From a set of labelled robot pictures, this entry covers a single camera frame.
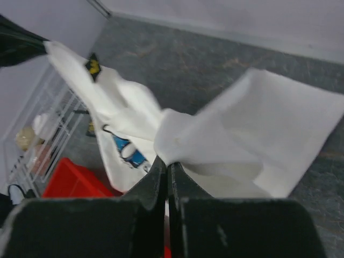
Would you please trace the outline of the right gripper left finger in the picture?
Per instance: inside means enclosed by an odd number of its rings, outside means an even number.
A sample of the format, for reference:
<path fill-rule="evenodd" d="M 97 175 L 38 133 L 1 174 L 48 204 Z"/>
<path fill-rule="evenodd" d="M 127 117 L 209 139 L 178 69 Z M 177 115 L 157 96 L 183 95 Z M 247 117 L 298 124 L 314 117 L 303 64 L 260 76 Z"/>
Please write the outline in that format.
<path fill-rule="evenodd" d="M 30 199 L 12 210 L 1 233 L 1 257 L 161 257 L 166 167 L 121 197 Z"/>

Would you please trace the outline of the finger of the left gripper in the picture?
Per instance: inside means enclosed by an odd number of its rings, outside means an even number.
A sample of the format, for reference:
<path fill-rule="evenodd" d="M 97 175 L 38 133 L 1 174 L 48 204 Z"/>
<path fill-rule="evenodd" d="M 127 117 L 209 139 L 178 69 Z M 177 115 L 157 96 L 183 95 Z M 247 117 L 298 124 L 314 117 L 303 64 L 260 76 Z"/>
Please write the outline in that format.
<path fill-rule="evenodd" d="M 32 33 L 1 15 L 1 67 L 11 67 L 46 55 L 48 39 Z"/>

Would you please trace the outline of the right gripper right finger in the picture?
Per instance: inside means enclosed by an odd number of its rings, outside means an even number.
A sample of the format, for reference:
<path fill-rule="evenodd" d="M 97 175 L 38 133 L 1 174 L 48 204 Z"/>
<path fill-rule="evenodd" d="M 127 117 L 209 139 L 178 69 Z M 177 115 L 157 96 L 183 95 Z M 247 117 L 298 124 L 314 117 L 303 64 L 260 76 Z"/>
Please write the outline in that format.
<path fill-rule="evenodd" d="M 290 199 L 215 198 L 168 167 L 172 257 L 325 257 L 307 210 Z"/>

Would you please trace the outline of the white t-shirt daisy print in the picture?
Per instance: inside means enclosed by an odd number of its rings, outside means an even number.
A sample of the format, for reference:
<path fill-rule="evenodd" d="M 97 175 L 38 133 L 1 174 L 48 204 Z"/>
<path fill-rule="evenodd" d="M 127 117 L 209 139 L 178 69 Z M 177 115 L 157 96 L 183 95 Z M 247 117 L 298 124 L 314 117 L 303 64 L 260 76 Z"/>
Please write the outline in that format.
<path fill-rule="evenodd" d="M 285 198 L 343 117 L 343 95 L 266 70 L 248 69 L 195 115 L 162 109 L 144 85 L 44 43 L 52 66 L 94 123 L 106 174 L 127 192 L 159 157 L 180 163 L 214 197 Z"/>

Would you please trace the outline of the gold leaf brooch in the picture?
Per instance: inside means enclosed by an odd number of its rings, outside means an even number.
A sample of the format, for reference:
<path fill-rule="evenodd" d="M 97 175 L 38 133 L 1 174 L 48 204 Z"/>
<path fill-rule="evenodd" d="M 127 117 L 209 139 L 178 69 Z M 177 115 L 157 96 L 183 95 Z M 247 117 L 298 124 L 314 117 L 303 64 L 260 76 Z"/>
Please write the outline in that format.
<path fill-rule="evenodd" d="M 90 74 L 97 74 L 99 72 L 99 62 L 96 60 L 90 61 Z"/>

